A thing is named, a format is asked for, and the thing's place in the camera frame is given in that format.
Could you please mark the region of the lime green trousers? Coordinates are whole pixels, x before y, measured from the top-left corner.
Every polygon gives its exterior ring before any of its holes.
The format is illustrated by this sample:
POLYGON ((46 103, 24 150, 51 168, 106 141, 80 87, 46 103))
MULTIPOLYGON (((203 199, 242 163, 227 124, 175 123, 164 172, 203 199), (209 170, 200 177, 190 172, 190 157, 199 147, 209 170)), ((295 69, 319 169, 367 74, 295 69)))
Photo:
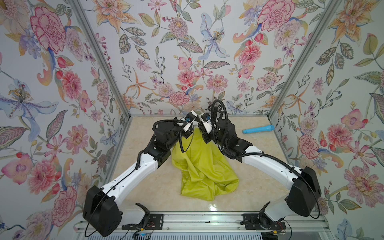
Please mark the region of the lime green trousers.
MULTIPOLYGON (((183 139, 183 145, 188 146, 186 139, 183 139)), ((217 196, 234 192, 239 186, 239 178, 227 158, 214 143, 206 144, 198 129, 185 153, 181 152, 179 144, 175 145, 172 164, 182 173, 181 195, 184 197, 213 201, 217 196)))

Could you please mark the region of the black leather belt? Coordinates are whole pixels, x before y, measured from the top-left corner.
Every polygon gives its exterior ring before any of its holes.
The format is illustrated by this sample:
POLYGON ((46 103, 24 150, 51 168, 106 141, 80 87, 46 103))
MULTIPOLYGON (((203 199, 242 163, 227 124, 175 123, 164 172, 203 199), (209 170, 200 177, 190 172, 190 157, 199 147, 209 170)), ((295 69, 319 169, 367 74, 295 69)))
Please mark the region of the black leather belt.
POLYGON ((182 153, 185 153, 191 146, 192 140, 195 134, 195 128, 192 126, 189 128, 186 132, 184 130, 181 130, 179 133, 179 147, 182 153), (188 146, 185 149, 183 145, 183 139, 186 139, 188 142, 188 146))

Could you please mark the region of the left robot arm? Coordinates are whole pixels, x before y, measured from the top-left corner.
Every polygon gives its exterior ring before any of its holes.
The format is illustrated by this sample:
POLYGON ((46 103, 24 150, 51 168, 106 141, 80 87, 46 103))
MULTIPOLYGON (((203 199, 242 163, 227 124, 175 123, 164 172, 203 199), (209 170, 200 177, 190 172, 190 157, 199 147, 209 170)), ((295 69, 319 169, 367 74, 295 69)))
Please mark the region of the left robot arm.
POLYGON ((83 211, 87 225, 102 237, 109 236, 118 227, 124 230, 147 228, 151 212, 144 205, 136 203, 133 209, 124 211, 120 205, 142 180, 169 158, 171 149, 193 132, 192 117, 155 122, 153 135, 146 147, 139 151, 136 163, 111 182, 88 190, 83 211))

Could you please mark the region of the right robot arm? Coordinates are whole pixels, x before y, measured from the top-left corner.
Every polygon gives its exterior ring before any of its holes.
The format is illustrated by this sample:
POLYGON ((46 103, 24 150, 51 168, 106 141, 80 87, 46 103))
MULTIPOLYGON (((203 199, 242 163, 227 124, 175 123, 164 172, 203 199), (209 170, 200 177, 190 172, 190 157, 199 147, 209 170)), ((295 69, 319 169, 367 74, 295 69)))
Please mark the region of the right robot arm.
POLYGON ((270 229, 293 214, 310 217, 312 210, 319 206, 320 185, 315 171, 310 167, 296 168, 264 153, 252 143, 239 138, 229 120, 212 123, 211 117, 203 114, 198 126, 205 142, 217 144, 224 156, 259 169, 289 190, 285 197, 267 202, 259 211, 255 222, 262 228, 270 229))

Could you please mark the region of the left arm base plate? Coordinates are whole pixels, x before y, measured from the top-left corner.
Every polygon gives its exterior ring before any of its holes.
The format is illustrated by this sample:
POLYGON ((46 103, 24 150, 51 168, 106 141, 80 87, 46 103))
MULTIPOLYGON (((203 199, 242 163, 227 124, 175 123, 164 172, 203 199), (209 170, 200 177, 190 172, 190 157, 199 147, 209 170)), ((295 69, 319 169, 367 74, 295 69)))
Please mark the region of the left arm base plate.
POLYGON ((152 213, 140 203, 123 212, 121 226, 122 230, 162 230, 164 214, 152 213))

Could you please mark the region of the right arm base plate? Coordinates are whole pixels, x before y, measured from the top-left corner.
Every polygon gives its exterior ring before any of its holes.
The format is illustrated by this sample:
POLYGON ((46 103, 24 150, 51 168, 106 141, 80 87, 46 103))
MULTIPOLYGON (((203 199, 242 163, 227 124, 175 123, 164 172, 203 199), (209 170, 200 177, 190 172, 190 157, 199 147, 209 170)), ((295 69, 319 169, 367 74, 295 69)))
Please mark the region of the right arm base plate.
POLYGON ((243 220, 240 225, 245 226, 246 230, 286 230, 286 225, 282 221, 273 222, 266 214, 265 209, 271 202, 267 202, 260 212, 242 214, 243 220))

